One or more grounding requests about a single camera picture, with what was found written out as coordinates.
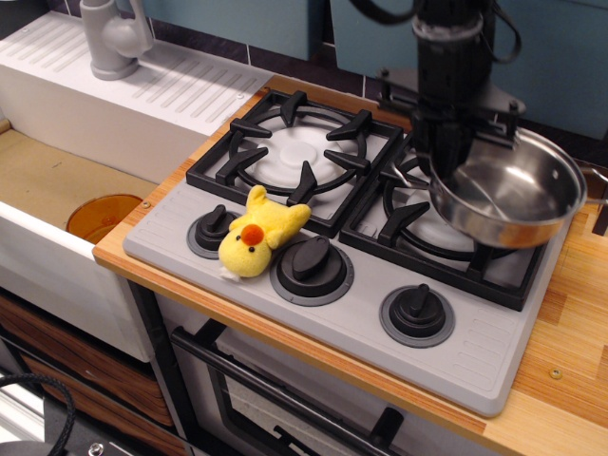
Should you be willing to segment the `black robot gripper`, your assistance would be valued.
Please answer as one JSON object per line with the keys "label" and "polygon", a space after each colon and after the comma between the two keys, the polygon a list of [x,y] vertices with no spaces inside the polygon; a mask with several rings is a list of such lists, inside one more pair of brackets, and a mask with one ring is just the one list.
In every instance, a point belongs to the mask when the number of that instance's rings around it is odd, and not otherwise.
{"label": "black robot gripper", "polygon": [[382,68],[381,108],[406,114],[412,147],[439,179],[451,177],[466,161],[473,139],[514,141],[525,104],[491,82],[494,64],[518,56],[515,36],[509,54],[494,53],[494,28],[414,28],[417,68]]}

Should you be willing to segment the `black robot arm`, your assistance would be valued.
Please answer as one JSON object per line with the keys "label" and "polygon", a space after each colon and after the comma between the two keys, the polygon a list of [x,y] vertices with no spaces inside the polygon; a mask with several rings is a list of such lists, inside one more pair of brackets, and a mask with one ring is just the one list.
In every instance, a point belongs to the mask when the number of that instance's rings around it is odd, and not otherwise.
{"label": "black robot arm", "polygon": [[513,62],[522,50],[514,36],[510,52],[494,52],[496,22],[511,18],[495,1],[415,1],[409,10],[389,12],[372,1],[354,7],[385,26],[409,22],[417,41],[417,67],[383,67],[378,72],[383,109],[410,118],[411,144],[426,173],[445,179],[463,164],[475,136],[513,139],[525,103],[491,81],[496,64]]}

